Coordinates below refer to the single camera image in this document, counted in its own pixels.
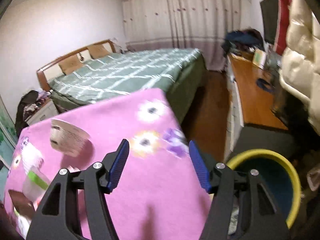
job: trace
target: television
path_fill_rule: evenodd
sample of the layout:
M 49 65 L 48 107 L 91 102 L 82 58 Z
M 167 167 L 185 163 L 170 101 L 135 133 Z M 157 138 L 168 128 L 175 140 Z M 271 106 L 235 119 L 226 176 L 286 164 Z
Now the television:
M 260 2 L 260 7 L 264 26 L 264 40 L 267 43 L 274 44 L 278 25 L 279 0 L 263 0 Z

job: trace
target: wooden floor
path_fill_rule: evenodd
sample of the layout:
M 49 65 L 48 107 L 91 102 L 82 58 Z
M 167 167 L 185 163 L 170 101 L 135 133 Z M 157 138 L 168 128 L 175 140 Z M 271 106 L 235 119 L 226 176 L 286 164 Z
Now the wooden floor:
M 188 140 L 195 140 L 217 161 L 223 161 L 228 110 L 226 76 L 209 71 L 206 86 L 198 88 L 181 127 Z

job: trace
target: beige puffer jacket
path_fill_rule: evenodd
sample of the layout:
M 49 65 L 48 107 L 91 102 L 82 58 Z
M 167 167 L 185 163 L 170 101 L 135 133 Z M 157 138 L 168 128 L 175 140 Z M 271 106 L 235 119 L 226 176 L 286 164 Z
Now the beige puffer jacket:
M 320 25 L 305 0 L 292 0 L 280 84 L 305 104 L 320 135 Z

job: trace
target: yellow trash can rim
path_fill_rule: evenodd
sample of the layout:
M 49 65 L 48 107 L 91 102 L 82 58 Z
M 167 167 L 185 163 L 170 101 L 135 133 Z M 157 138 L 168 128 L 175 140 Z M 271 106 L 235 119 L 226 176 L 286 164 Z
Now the yellow trash can rim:
M 286 222 L 287 222 L 288 228 L 291 228 L 295 219 L 297 218 L 299 208 L 300 208 L 301 185 L 300 185 L 300 179 L 297 174 L 297 171 L 285 157 L 283 157 L 279 153 L 266 150 L 266 149 L 254 149 L 254 150 L 249 150 L 249 151 L 240 153 L 235 157 L 233 157 L 227 163 L 227 166 L 230 169 L 234 170 L 241 163 L 243 163 L 248 159 L 252 159 L 253 157 L 264 157 L 267 159 L 274 160 L 277 163 L 279 163 L 282 167 L 284 167 L 287 173 L 289 174 L 289 177 L 292 183 L 292 189 L 293 189 L 293 200 L 292 200 L 291 210 L 287 217 Z

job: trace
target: metal bolt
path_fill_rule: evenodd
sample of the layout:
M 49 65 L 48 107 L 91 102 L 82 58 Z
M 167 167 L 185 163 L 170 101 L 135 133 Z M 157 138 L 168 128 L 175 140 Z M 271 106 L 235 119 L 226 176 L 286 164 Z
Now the metal bolt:
M 253 176 L 259 175 L 259 171 L 255 170 L 255 169 L 251 170 L 250 173 L 251 173 L 251 175 L 253 175 Z
M 226 166 L 224 165 L 224 163 L 217 163 L 216 167 L 220 170 L 224 169 Z
M 59 171 L 59 174 L 60 174 L 60 175 L 66 175 L 67 172 L 68 172 L 67 169 L 61 169 L 61 170 Z
M 93 164 L 93 167 L 94 167 L 95 169 L 100 169 L 100 168 L 102 167 L 102 163 L 96 162 L 96 163 Z

